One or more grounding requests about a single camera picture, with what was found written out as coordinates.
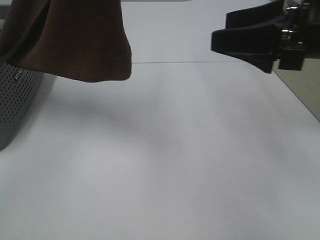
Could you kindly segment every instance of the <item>white table surface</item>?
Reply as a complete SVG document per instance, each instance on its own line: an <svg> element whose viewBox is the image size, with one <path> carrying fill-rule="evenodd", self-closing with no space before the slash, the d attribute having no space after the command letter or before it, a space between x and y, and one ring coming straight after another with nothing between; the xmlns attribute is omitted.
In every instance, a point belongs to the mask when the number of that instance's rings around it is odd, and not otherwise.
<svg viewBox="0 0 320 240"><path fill-rule="evenodd" d="M135 63L238 62L211 51L211 34L225 28L228 12L268 0L122 2L123 23Z"/></svg>
<svg viewBox="0 0 320 240"><path fill-rule="evenodd" d="M46 75L0 153L1 240L318 240L320 124L242 62Z"/></svg>

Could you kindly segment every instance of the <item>gray speaker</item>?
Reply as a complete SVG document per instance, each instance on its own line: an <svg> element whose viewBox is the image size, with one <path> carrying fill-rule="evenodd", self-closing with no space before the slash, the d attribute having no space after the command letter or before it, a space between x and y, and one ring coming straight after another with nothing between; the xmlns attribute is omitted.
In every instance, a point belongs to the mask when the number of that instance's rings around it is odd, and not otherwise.
<svg viewBox="0 0 320 240"><path fill-rule="evenodd" d="M4 20L9 7L0 6ZM0 66L0 150L11 141L39 89L43 73L12 66Z"/></svg>

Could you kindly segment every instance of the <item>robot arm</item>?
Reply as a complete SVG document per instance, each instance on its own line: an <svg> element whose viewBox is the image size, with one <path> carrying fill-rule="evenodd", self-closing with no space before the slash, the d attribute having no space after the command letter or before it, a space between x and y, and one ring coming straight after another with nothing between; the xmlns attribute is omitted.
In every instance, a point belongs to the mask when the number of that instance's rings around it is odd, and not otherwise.
<svg viewBox="0 0 320 240"><path fill-rule="evenodd" d="M265 73L300 71L305 58L320 59L320 0L275 0L230 12L226 28L212 33L214 52L244 60Z"/></svg>

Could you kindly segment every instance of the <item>speaker grille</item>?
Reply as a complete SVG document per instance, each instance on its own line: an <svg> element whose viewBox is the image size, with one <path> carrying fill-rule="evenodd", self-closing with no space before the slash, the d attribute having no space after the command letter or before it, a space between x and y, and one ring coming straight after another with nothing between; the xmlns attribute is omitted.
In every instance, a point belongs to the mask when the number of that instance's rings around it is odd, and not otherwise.
<svg viewBox="0 0 320 240"><path fill-rule="evenodd" d="M28 99L39 72L24 70L18 81L17 68L5 63L0 67L0 124L10 124Z"/></svg>

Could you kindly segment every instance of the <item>brown cloth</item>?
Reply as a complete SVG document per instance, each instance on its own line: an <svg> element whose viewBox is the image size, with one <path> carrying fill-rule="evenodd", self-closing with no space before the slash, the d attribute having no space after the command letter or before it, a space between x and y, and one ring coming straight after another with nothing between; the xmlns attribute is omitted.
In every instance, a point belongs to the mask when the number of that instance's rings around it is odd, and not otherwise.
<svg viewBox="0 0 320 240"><path fill-rule="evenodd" d="M84 82L128 79L120 0L13 0L0 33L5 62Z"/></svg>

